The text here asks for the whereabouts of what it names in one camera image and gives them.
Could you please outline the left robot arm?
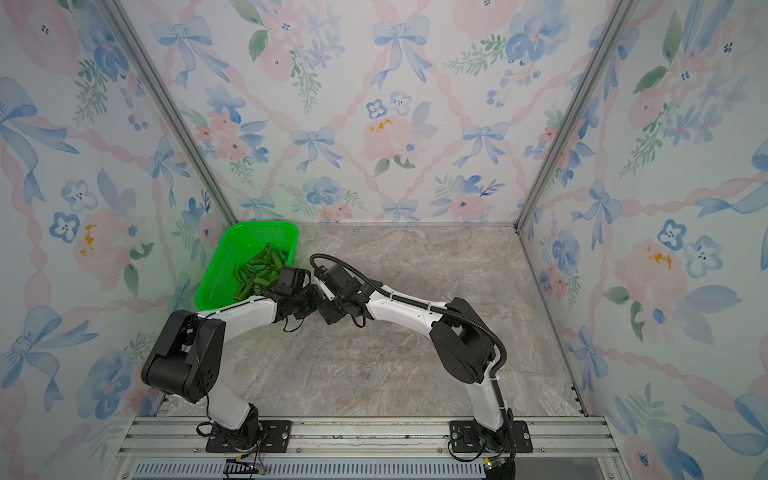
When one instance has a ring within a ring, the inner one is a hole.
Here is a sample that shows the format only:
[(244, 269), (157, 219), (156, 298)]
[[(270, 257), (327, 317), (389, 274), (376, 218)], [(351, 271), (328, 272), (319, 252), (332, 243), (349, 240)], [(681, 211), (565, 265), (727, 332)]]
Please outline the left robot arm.
[(227, 433), (250, 434), (258, 426), (258, 411), (219, 378), (224, 347), (251, 330), (290, 316), (303, 319), (323, 300), (310, 284), (288, 296), (252, 296), (219, 310), (177, 310), (168, 317), (148, 354), (142, 381), (191, 404), (204, 399), (208, 420)]

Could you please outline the green plastic basket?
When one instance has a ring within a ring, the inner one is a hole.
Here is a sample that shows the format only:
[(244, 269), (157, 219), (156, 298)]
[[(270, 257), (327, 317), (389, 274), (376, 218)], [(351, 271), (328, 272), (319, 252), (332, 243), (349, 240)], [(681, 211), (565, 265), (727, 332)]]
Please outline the green plastic basket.
[(215, 310), (234, 302), (240, 282), (238, 267), (260, 254), (267, 246), (287, 254), (286, 263), (294, 259), (300, 236), (297, 225), (285, 221), (249, 221), (227, 229), (215, 250), (195, 296), (199, 311)]

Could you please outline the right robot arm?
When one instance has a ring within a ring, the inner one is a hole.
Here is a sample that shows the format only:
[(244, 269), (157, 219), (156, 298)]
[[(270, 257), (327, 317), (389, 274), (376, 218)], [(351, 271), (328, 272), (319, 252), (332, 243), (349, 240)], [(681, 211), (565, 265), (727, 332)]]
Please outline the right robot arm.
[(433, 303), (396, 291), (358, 291), (324, 299), (318, 311), (328, 324), (350, 316), (390, 322), (429, 338), (443, 368), (465, 385), (476, 424), (499, 433), (507, 423), (507, 404), (496, 375), (501, 348), (465, 300)]

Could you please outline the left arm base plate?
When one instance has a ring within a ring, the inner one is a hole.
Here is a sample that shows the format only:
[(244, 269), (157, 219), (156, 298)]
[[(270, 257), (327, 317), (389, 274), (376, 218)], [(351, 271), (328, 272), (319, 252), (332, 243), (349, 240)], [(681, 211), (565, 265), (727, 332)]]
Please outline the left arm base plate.
[(289, 420), (246, 421), (238, 430), (213, 424), (205, 434), (207, 453), (286, 453), (293, 423)]

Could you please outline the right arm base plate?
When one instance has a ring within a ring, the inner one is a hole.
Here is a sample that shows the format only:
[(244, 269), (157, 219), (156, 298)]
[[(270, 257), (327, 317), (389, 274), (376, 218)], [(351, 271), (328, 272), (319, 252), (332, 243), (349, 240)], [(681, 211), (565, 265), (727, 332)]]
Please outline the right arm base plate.
[(492, 431), (474, 420), (453, 420), (449, 425), (449, 446), (453, 453), (477, 454), (481, 450), (493, 453), (532, 453), (534, 450), (528, 425), (513, 420), (510, 426)]

